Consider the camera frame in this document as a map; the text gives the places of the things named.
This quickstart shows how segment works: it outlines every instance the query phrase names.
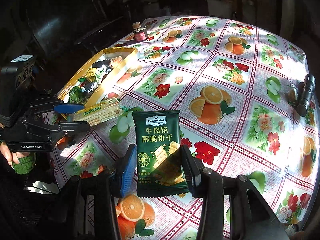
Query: dark background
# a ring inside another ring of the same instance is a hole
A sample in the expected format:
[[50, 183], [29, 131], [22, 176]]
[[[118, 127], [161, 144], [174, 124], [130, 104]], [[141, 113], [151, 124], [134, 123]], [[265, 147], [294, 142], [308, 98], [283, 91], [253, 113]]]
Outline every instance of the dark background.
[[[0, 68], [23, 53], [37, 54], [36, 64], [44, 70], [37, 86], [57, 93], [93, 54], [131, 32], [131, 23], [204, 15], [255, 25], [293, 42], [305, 51], [317, 80], [319, 5], [319, 0], [0, 0]], [[320, 197], [310, 220], [319, 204]]]

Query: black flashlight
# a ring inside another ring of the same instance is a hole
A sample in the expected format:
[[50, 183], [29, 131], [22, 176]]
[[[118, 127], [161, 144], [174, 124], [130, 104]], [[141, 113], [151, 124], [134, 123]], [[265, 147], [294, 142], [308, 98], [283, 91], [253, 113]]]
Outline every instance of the black flashlight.
[[315, 91], [316, 80], [315, 77], [311, 74], [307, 74], [303, 81], [303, 88], [298, 99], [298, 105], [296, 108], [297, 113], [305, 117], [308, 113], [310, 100]]

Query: human hand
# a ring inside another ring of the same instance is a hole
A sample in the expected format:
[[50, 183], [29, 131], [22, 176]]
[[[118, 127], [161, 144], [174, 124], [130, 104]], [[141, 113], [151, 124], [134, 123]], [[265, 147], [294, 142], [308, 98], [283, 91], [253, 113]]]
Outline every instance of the human hand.
[[30, 153], [19, 153], [19, 152], [11, 153], [5, 142], [1, 143], [0, 151], [1, 151], [2, 155], [7, 159], [8, 164], [10, 166], [12, 166], [12, 162], [14, 162], [16, 164], [20, 164], [19, 158], [27, 157], [30, 155]]

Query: table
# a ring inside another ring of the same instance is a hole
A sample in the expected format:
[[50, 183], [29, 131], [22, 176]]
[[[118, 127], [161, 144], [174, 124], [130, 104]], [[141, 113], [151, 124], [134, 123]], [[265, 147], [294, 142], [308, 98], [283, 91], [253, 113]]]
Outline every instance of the table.
[[[113, 45], [136, 47], [140, 59], [108, 96], [148, 111], [179, 109], [181, 144], [204, 166], [233, 178], [248, 175], [280, 222], [303, 223], [319, 183], [319, 106], [312, 98], [307, 116], [299, 117], [286, 93], [308, 73], [304, 52], [275, 34], [228, 19], [160, 17], [142, 25], [147, 41], [134, 43], [128, 35]], [[55, 120], [54, 113], [45, 114], [47, 123]], [[115, 124], [112, 119], [75, 136], [70, 147], [56, 147], [51, 163], [59, 187], [72, 175], [97, 175], [135, 143], [134, 128], [109, 136]], [[135, 173], [132, 191], [137, 181]], [[148, 227], [154, 234], [136, 239], [195, 239], [202, 199], [187, 193], [143, 201], [155, 212]], [[228, 238], [227, 196], [224, 203]]]

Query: wafer cracker pack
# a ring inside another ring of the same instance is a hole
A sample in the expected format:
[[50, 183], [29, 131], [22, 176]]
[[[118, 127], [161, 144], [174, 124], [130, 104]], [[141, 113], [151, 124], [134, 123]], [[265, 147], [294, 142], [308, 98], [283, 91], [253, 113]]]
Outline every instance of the wafer cracker pack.
[[188, 192], [181, 166], [179, 110], [134, 111], [139, 197]]

